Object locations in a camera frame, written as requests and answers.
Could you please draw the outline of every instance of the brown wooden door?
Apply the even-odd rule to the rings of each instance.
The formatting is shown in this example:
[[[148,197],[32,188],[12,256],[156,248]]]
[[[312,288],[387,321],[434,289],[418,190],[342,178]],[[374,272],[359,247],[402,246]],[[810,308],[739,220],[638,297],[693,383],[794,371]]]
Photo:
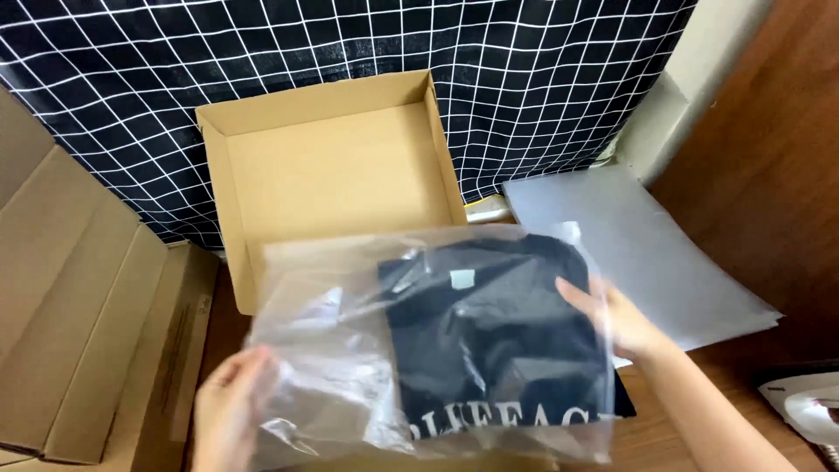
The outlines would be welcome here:
[[[787,316],[767,362],[839,358],[839,2],[777,0],[650,191]]]

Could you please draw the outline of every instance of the black t-shirt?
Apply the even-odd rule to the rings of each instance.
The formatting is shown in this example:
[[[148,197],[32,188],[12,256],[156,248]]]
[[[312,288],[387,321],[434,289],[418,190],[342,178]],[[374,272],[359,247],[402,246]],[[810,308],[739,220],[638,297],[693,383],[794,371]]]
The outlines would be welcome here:
[[[379,265],[414,438],[635,415],[604,341],[556,291],[558,275],[588,291],[582,256],[538,235],[467,240]],[[614,409],[602,394],[612,376]]]

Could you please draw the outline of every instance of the black and white grid fabric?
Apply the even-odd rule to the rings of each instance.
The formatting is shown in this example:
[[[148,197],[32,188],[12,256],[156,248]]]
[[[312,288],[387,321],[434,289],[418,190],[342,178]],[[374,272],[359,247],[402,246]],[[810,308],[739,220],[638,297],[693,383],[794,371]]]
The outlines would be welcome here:
[[[474,202],[506,180],[587,168],[695,4],[2,0],[0,78],[164,241],[221,249],[194,107],[430,68]]]

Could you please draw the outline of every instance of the hand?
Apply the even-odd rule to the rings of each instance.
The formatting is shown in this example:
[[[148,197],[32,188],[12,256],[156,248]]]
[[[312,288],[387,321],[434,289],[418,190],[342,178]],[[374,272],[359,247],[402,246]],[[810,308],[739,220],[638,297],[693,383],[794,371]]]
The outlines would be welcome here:
[[[672,344],[611,282],[591,279],[589,287],[591,295],[561,277],[556,278],[556,290],[588,316],[598,333],[607,335],[606,326],[611,328],[615,355],[639,362]]]
[[[260,346],[227,358],[195,395],[195,472],[244,472],[277,369]]]

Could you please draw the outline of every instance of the clear plastic bag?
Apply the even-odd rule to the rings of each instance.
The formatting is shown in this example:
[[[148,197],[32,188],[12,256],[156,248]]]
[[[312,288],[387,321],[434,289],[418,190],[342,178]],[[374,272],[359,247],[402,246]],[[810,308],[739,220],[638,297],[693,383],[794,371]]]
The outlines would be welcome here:
[[[279,359],[252,469],[375,449],[608,461],[611,342],[556,292],[588,291],[580,229],[491,224],[265,248],[248,343]]]

